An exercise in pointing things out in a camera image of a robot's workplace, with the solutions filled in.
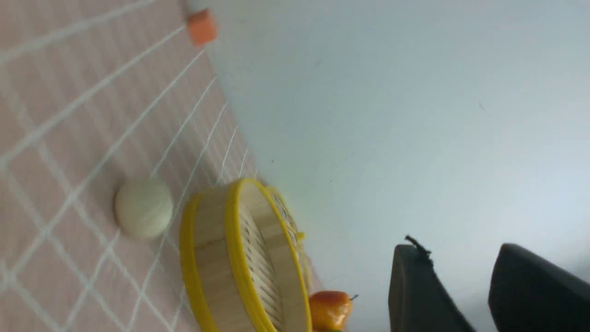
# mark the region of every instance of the tile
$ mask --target tile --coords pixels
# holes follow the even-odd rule
[[[78,276],[47,241],[17,276],[39,305],[59,325],[63,325],[82,292]]]
[[[169,277],[172,287],[177,294],[180,294],[184,287],[184,280],[182,279],[182,268],[180,254],[172,247],[168,241],[164,241],[162,251],[159,258],[160,264],[164,267],[164,271]]]
[[[25,40],[24,29],[15,15],[14,6],[9,1],[0,2],[0,51],[15,47]]]
[[[38,6],[38,0],[34,1],[14,1],[15,10],[20,10],[27,24],[27,30],[30,37],[40,37],[50,32],[51,27],[44,18],[43,9]]]
[[[0,94],[0,155],[9,151],[16,143],[25,137],[25,131],[19,124],[15,112],[10,110],[10,105],[4,96]]]
[[[107,51],[107,45],[101,31],[100,27],[94,26],[78,33],[86,46],[86,51],[94,56],[98,81],[103,80],[118,67],[117,60]]]
[[[67,44],[63,41],[52,43],[38,53],[47,64],[47,67],[41,67],[40,70],[47,77],[55,79],[53,83],[60,93],[60,100],[56,101],[59,109],[64,109],[85,91],[84,86],[74,81],[72,74],[75,62],[74,59],[65,55],[66,46]]]
[[[156,259],[149,245],[123,233],[114,246],[113,252],[141,287]]]
[[[65,193],[37,150],[26,148],[9,164],[9,169],[43,220],[49,222],[61,207]]]
[[[115,9],[114,1],[94,1],[94,0],[79,0],[80,11],[83,18],[93,18],[99,15],[104,15],[109,11]]]
[[[121,112],[120,107],[116,104],[115,91],[113,87],[107,86],[99,90],[87,101],[87,104],[91,104],[93,112],[97,112],[102,118],[104,124],[107,127],[109,137],[112,138],[112,143],[115,143],[125,130],[130,125],[130,121],[125,114]]]
[[[172,200],[176,204],[184,190],[184,184],[178,180],[174,166],[170,162],[164,160],[162,166],[158,170],[158,177],[168,185],[170,192],[172,193]]]
[[[107,140],[96,127],[86,104],[45,134],[51,155],[74,188],[104,157],[109,148]]]
[[[200,330],[199,323],[196,322],[189,306],[183,305],[178,314],[178,321],[176,321],[176,332],[196,332]]]
[[[179,152],[177,141],[174,142],[168,151],[166,160],[172,164],[174,170],[176,171],[176,177],[184,187],[188,181],[189,176],[191,175],[192,167],[186,163],[184,156]]]
[[[48,26],[47,32],[65,28],[75,20],[70,15],[63,0],[52,1],[51,3],[44,0],[29,0],[28,2],[30,4],[35,3],[37,8],[42,12],[42,17]]]
[[[168,328],[158,319],[153,310],[142,301],[137,310],[137,317],[132,332],[168,331]]]
[[[99,82],[99,74],[90,61],[90,54],[82,41],[85,36],[76,33],[61,43],[61,46],[66,49],[65,54],[70,62],[67,71],[71,76],[81,79],[83,85],[79,89],[82,91],[94,87]]]
[[[39,234],[36,225],[0,180],[0,262],[12,268]]]
[[[139,55],[140,50],[135,49],[129,33],[125,26],[125,22],[121,17],[114,17],[109,21],[109,26],[115,33],[113,33],[113,42],[116,45],[117,53],[121,57],[123,63],[131,61],[135,56]]]
[[[94,287],[119,321],[127,326],[139,294],[112,259],[104,261]]]
[[[119,327],[104,312],[104,309],[93,296],[86,296],[80,311],[76,315],[71,332],[106,332],[118,331]]]
[[[114,73],[115,70],[125,64],[123,59],[119,56],[117,45],[115,44],[113,37],[113,34],[115,34],[116,31],[113,31],[109,22],[106,22],[102,25],[97,25],[91,30],[96,30],[95,38],[98,38],[96,40],[96,47],[101,47],[99,49],[102,59],[101,63],[105,68],[105,71],[107,74]]]
[[[109,160],[78,196],[90,220],[108,241],[114,238],[119,228],[114,216],[114,198],[124,179],[124,172]]]
[[[180,292],[174,289],[170,279],[160,265],[157,265],[146,287],[146,295],[168,324],[172,324],[180,299]]]
[[[99,237],[82,221],[78,211],[69,207],[53,229],[53,235],[70,254],[82,274],[90,279],[106,248],[101,245]]]
[[[172,241],[172,243],[174,243],[175,246],[178,246],[179,243],[179,237],[181,234],[181,222],[182,222],[182,214],[184,213],[184,204],[180,204],[179,205],[179,209],[178,212],[176,214],[176,217],[174,218],[174,220],[172,220],[170,222],[170,229],[168,231],[168,239],[170,241]],[[166,267],[166,265],[164,264],[164,262],[168,262],[168,261],[162,261],[162,265],[164,267]]]
[[[149,159],[152,166],[151,170],[158,165],[165,150],[160,137],[162,133],[156,130],[149,126],[149,121],[141,121],[134,133],[136,140],[142,144],[143,150]]]
[[[113,160],[123,170],[126,178],[148,177],[152,170],[142,158],[139,145],[134,144],[131,136],[125,138],[113,155]]]
[[[38,126],[49,120],[59,107],[41,77],[41,72],[30,54],[6,64],[12,87],[27,108],[33,123]]]
[[[0,331],[49,332],[51,329],[9,288],[0,294]]]

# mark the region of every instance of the orange toy block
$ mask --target orange toy block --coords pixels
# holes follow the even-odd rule
[[[186,23],[191,40],[196,45],[204,45],[217,38],[213,14],[209,9],[191,15]]]

